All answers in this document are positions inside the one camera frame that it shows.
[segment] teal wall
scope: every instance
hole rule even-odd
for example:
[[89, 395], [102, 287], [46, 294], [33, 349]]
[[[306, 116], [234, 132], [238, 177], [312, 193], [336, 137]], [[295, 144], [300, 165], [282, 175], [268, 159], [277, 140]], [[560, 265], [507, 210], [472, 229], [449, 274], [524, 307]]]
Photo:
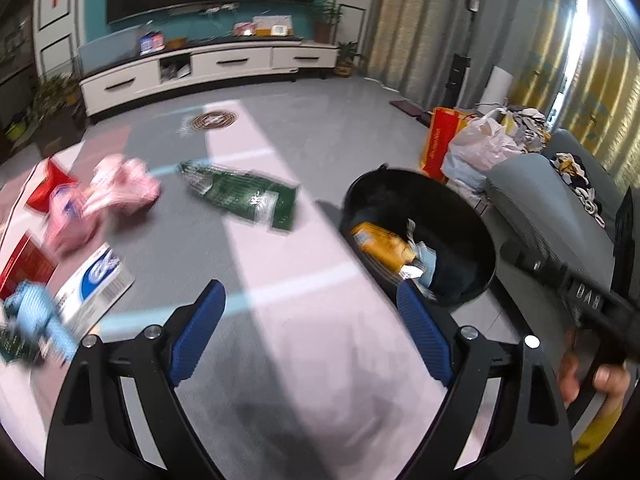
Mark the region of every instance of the teal wall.
[[107, 24], [107, 0], [84, 0], [84, 27], [87, 42], [97, 40], [123, 28], [141, 25], [153, 20], [153, 28], [162, 30], [166, 39], [184, 38], [203, 40], [213, 36], [226, 36], [238, 22], [250, 22], [258, 14], [290, 14], [296, 36], [313, 37], [313, 27], [308, 17], [308, 6], [281, 2], [241, 2], [234, 15], [222, 10], [214, 18], [200, 14], [170, 16], [166, 11], [148, 12], [143, 16]]

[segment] green wrapper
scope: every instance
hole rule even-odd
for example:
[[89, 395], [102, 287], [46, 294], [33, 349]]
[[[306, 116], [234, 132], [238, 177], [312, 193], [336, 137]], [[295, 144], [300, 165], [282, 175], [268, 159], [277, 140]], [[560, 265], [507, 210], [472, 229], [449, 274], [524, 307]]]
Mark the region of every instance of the green wrapper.
[[38, 357], [39, 348], [22, 338], [17, 330], [0, 325], [0, 357], [9, 364], [12, 361], [24, 361], [33, 364]]
[[212, 204], [239, 217], [291, 231], [297, 187], [251, 171], [230, 171], [183, 162], [180, 174], [190, 188]]

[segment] curtain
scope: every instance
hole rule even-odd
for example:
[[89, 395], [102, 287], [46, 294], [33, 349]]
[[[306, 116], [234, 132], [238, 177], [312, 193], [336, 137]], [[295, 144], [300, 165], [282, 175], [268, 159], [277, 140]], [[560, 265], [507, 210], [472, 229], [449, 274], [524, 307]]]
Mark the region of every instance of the curtain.
[[[465, 0], [381, 0], [367, 75], [430, 110], [440, 104], [470, 21]], [[575, 0], [481, 0], [462, 104], [479, 101], [493, 65], [521, 104], [550, 108], [561, 83]]]
[[605, 0], [589, 0], [586, 46], [556, 123], [609, 171], [640, 185], [640, 61]]

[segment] tv stand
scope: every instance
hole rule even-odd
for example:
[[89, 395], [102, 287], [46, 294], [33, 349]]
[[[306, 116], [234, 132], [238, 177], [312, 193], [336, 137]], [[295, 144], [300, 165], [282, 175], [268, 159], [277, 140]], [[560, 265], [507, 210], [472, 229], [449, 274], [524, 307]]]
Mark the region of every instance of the tv stand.
[[335, 67], [338, 56], [335, 45], [296, 38], [232, 40], [194, 42], [179, 49], [122, 60], [86, 74], [80, 88], [87, 115], [200, 83], [276, 74], [295, 78], [300, 68]]

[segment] metal screw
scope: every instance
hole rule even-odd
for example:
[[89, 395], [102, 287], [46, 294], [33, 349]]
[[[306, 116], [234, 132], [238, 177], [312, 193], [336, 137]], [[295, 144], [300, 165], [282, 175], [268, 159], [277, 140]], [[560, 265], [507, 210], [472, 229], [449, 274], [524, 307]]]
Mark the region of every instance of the metal screw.
[[467, 339], [468, 341], [473, 341], [476, 337], [478, 337], [478, 330], [476, 330], [474, 327], [472, 326], [463, 326], [460, 329], [460, 334], [462, 335], [463, 338]]
[[162, 333], [162, 327], [159, 325], [150, 325], [145, 328], [145, 337], [147, 339], [157, 339]]
[[524, 338], [524, 344], [529, 348], [538, 348], [540, 346], [540, 339], [534, 335], [528, 335]]
[[98, 342], [98, 338], [94, 334], [89, 334], [82, 339], [82, 346], [85, 348], [91, 348]]

